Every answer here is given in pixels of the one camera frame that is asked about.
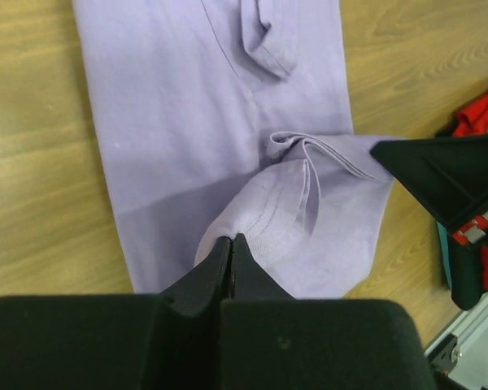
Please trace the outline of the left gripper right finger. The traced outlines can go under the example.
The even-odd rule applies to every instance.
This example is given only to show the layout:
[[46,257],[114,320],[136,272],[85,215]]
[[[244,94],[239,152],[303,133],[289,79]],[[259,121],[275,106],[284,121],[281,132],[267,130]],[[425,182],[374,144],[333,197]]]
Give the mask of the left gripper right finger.
[[416,326],[387,300],[295,300],[233,241],[223,389],[435,389]]

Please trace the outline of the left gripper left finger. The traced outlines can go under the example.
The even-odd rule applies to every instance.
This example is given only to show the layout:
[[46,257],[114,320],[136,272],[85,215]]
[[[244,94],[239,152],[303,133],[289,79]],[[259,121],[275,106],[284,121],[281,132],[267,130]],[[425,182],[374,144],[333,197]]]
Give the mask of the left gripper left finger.
[[212,389],[232,243],[160,294],[0,297],[0,389]]

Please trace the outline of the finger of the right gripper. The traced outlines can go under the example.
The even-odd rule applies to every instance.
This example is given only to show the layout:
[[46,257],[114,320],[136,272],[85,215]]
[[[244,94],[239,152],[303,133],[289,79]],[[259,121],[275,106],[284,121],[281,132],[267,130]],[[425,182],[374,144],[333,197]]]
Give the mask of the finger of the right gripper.
[[450,232],[488,211],[488,134],[380,141],[370,154]]

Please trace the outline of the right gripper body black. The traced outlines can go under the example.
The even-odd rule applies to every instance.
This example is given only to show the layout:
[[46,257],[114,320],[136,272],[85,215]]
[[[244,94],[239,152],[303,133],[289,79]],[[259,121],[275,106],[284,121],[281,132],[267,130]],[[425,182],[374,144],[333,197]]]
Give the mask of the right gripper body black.
[[488,293],[488,211],[447,233],[451,299],[468,311]]

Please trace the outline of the purple t shirt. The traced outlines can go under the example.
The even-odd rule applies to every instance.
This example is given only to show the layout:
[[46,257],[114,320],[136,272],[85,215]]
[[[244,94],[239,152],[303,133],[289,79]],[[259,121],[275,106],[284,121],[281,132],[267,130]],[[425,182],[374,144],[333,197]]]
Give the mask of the purple t shirt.
[[133,289],[242,234],[290,295],[372,268],[392,176],[353,132],[336,1],[75,1]]

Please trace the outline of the folded bright blue t shirt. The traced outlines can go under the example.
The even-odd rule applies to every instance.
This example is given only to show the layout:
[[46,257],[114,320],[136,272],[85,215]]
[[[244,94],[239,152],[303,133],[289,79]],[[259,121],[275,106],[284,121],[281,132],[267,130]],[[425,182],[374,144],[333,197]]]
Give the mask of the folded bright blue t shirt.
[[450,268],[450,256],[449,256],[449,246],[448,246],[449,235],[447,233],[447,230],[439,222],[436,222],[436,226],[438,230],[438,238],[439,238],[439,244],[441,248],[442,267],[443,267],[448,288],[451,288],[452,282],[451,282],[451,268]]

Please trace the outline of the folded red t shirt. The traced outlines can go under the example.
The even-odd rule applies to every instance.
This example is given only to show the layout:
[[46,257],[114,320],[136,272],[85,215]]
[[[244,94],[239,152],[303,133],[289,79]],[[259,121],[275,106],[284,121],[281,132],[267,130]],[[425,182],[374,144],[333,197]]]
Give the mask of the folded red t shirt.
[[[466,106],[456,116],[457,128],[454,137],[485,135],[488,133],[488,93]],[[482,264],[482,285],[488,292],[488,248],[480,248]]]

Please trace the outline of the aluminium frame rail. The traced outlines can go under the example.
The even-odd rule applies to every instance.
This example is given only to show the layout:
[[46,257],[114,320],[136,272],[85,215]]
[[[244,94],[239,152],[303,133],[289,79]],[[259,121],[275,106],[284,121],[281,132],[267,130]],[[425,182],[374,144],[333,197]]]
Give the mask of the aluminium frame rail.
[[425,356],[440,389],[488,389],[488,293],[460,313],[428,346]]

